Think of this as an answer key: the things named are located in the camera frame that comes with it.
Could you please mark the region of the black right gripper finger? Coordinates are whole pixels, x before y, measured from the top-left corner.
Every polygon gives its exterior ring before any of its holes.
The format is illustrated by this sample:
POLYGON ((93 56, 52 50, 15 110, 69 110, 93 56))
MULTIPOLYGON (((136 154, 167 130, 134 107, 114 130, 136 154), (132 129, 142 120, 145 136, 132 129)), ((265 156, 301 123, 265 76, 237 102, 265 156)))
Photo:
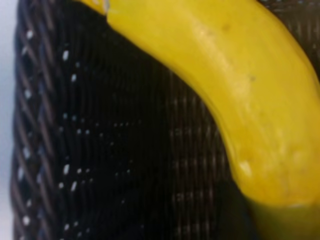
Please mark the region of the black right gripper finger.
POLYGON ((318 240, 320 202, 271 205, 246 198, 261 240, 318 240))

